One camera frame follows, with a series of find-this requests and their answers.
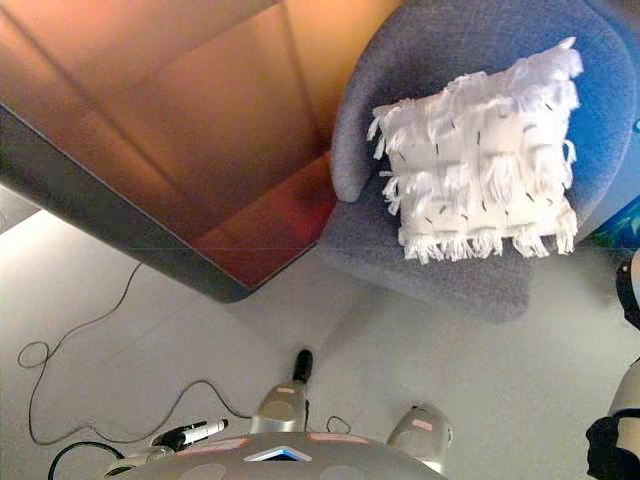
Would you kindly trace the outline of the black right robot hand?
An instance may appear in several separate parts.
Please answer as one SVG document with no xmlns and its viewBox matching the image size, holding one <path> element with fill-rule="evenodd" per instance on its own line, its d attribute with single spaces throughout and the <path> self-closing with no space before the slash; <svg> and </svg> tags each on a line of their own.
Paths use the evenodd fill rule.
<svg viewBox="0 0 640 480">
<path fill-rule="evenodd" d="M 616 271 L 616 292 L 624 318 L 637 330 L 640 329 L 640 260 L 639 250 L 627 256 Z"/>
</svg>

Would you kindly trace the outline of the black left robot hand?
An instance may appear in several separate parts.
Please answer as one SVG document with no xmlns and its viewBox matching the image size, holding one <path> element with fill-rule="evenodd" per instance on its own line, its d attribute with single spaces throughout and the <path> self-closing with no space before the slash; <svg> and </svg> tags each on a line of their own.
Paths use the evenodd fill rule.
<svg viewBox="0 0 640 480">
<path fill-rule="evenodd" d="M 181 451 L 194 443 L 224 431 L 228 424 L 227 419 L 221 419 L 213 423 L 201 421 L 176 427 L 156 436 L 151 441 L 151 445 L 168 447 L 175 452 Z"/>
</svg>

